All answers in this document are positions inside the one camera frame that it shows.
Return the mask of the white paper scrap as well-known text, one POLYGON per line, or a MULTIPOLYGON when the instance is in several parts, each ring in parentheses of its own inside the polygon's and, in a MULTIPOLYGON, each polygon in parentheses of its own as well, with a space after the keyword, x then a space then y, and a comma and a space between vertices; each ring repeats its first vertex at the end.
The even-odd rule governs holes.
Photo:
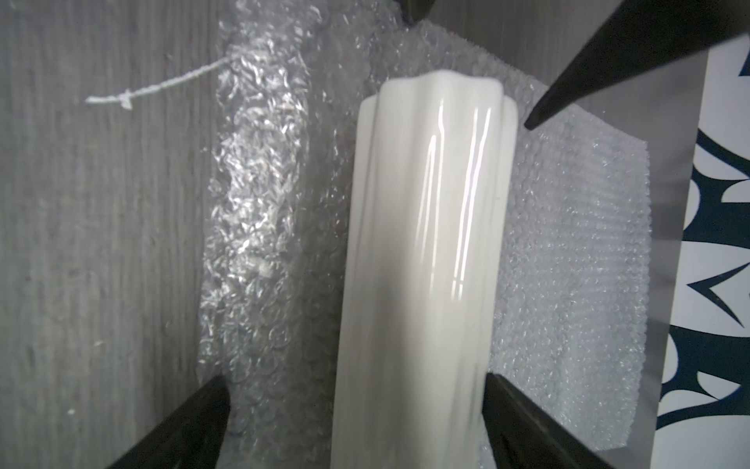
POLYGON ((152 84, 146 87, 142 87, 136 90, 126 89, 121 93, 108 95, 108 96, 89 96, 84 100, 86 105, 118 105, 126 111, 132 111, 133 101, 136 99, 148 97, 150 95, 158 94, 170 88, 188 83, 196 80, 201 76, 214 72, 227 64, 230 64, 236 59, 236 57, 225 57, 214 63, 206 64, 195 70, 191 70, 183 75, 172 77, 162 82, 152 84))

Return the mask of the white ribbed ceramic vase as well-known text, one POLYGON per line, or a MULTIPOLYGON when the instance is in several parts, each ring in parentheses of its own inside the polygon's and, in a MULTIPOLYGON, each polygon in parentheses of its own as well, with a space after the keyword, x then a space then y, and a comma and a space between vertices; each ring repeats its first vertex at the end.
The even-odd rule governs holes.
POLYGON ((449 70, 362 102, 332 467, 477 465, 518 125, 499 80, 449 70))

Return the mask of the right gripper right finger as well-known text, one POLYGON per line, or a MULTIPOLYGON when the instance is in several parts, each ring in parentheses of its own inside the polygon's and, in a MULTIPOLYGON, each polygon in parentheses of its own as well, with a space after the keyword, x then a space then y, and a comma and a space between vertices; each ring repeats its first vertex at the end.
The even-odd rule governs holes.
POLYGON ((609 463, 499 374, 486 375, 482 417, 498 468, 609 467, 609 463))

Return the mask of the clear bubble wrap sheet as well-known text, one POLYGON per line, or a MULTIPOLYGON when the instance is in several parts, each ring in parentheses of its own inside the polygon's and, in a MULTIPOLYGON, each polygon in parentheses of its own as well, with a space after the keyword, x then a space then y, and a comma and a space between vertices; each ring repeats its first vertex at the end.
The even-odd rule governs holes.
MULTIPOLYGON (((454 70, 527 113, 545 86, 391 1, 233 1, 220 31, 198 359, 232 393, 219 466, 325 468, 361 101, 454 70)), ((649 263, 646 144, 581 107, 521 130, 489 367, 595 451, 636 414, 649 263)))

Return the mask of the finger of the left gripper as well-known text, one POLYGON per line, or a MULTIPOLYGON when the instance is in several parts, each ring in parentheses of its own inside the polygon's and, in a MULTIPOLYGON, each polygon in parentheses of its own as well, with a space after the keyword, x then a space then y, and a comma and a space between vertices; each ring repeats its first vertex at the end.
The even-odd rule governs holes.
POLYGON ((623 1, 539 99, 532 131, 577 100, 749 31, 749 3, 623 1))
POLYGON ((433 10, 436 0, 400 0, 402 19, 407 25, 425 20, 433 10))

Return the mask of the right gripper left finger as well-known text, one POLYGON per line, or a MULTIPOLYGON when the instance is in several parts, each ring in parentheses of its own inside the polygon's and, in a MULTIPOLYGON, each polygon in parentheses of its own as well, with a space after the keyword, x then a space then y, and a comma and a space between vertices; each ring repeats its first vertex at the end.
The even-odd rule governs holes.
POLYGON ((119 457, 112 468, 214 468, 230 417, 226 377, 217 375, 119 457))

